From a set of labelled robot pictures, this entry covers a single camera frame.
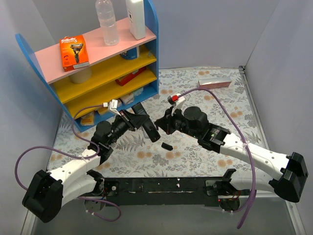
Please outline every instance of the cardboard box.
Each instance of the cardboard box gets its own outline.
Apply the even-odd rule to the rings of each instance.
[[[60,49],[65,72],[89,65],[86,43],[82,35],[60,39]]]
[[[130,103],[133,103],[134,101],[134,94],[132,92],[120,97],[120,100],[123,102],[123,104],[128,105]]]
[[[217,77],[217,78],[208,78],[208,79],[199,79],[198,87],[213,89],[220,87],[228,87],[231,83],[230,77]]]

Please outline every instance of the red light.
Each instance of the red light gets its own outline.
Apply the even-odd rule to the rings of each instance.
[[[178,100],[178,96],[177,96],[177,95],[174,95],[174,96],[172,97],[172,100],[173,100],[174,102],[176,102],[176,101]]]

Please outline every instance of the black metal base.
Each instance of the black metal base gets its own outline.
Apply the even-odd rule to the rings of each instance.
[[[106,200],[121,205],[205,205],[218,207],[217,195],[208,195],[206,181],[222,177],[107,178]]]

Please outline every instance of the white bottle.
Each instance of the white bottle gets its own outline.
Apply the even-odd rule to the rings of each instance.
[[[105,44],[108,46],[118,44],[119,36],[112,2],[110,0],[97,0],[96,11]]]
[[[131,33],[137,40],[146,37],[143,0],[126,0],[126,7]]]

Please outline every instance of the blue shelf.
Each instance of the blue shelf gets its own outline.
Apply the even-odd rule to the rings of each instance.
[[[129,105],[122,105],[119,107],[119,110],[121,109],[128,109],[132,105],[142,102],[153,95],[158,93],[158,19],[157,19],[157,13],[155,10],[155,7],[152,3],[152,0],[144,0],[144,12],[145,12],[145,24],[146,26],[156,35],[156,39],[148,42],[145,44],[146,48],[151,51],[151,53],[155,56],[156,61],[153,62],[152,64],[148,65],[148,68],[153,72],[153,74],[156,76],[156,81],[151,82],[149,85],[147,85],[144,88],[144,92],[139,95],[138,97],[135,98],[134,102]],[[68,108],[65,104],[63,104],[53,85],[47,84],[44,74],[42,72],[42,69],[39,65],[39,62],[36,58],[35,52],[32,50],[32,48],[29,46],[28,42],[25,40],[25,38],[21,34],[16,34],[16,41],[18,42],[24,56],[28,60],[29,64],[35,71],[35,73],[38,75],[40,80],[43,82],[47,90],[53,95],[53,97],[57,100],[59,105],[62,107],[64,112],[69,116],[69,118],[72,118],[70,112],[68,111]],[[106,120],[108,118],[111,118],[113,115],[110,113],[106,113],[102,116],[96,114],[95,116],[95,125],[103,120]],[[75,120],[75,126],[78,128],[80,132],[86,131],[90,129],[92,126],[81,126],[80,125],[80,119]]]
[[[147,86],[145,86],[143,88],[143,92],[141,93],[141,95],[136,96],[133,103],[128,104],[128,105],[124,105],[122,104],[120,107],[118,107],[118,110],[122,110],[122,109],[129,109],[131,108],[133,105],[137,104],[138,102],[142,102],[154,95],[158,94],[158,92],[156,91],[156,89],[154,88],[154,86],[152,84],[149,84]],[[103,115],[99,115],[97,111],[95,111],[95,116],[94,116],[94,125],[98,124],[101,121],[105,121],[109,118],[113,117],[112,113],[105,113]],[[82,126],[80,124],[80,118],[77,119],[75,122],[77,122],[77,126],[79,126],[78,129],[80,129],[81,132],[86,131],[90,128],[92,128],[93,126]]]

